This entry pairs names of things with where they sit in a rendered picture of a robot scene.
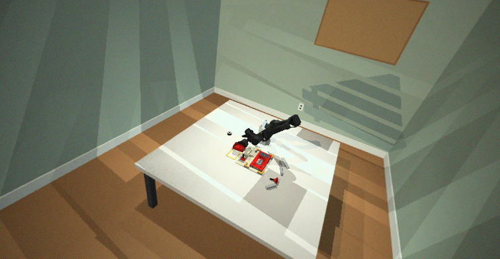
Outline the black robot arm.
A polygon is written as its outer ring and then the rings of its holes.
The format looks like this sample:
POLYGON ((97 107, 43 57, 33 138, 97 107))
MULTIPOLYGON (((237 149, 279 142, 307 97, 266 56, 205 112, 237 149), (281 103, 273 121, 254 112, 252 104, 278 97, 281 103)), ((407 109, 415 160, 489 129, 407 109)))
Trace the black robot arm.
MULTIPOLYGON (((270 121, 269 124, 266 123, 265 129, 261 131, 260 133, 255 134, 254 138, 251 140, 252 145, 258 145, 260 141, 264 142, 269 140, 272 135, 288 130, 290 128, 296 128, 301 124, 301 120, 299 119, 298 115, 293 115, 289 117, 287 120, 272 120, 270 121), (290 124, 293 126, 291 127, 290 124), (265 138, 265 139, 264 139, 265 138)), ((247 128, 245 130, 245 134, 247 138, 250 138, 253 136, 253 132, 250 130, 250 128, 247 128)))

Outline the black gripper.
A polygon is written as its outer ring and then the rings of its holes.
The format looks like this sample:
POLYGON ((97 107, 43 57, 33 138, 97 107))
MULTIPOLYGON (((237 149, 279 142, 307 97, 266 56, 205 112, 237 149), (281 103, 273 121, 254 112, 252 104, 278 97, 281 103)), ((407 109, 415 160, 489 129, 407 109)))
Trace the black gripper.
POLYGON ((246 134, 242 135, 242 137, 246 137, 247 139, 243 139, 242 141, 238 141, 237 143, 243 145, 244 148, 246 148, 248 146, 248 142, 251 142, 251 140, 254 138, 254 136, 255 136, 255 133, 250 138, 247 138, 246 134))

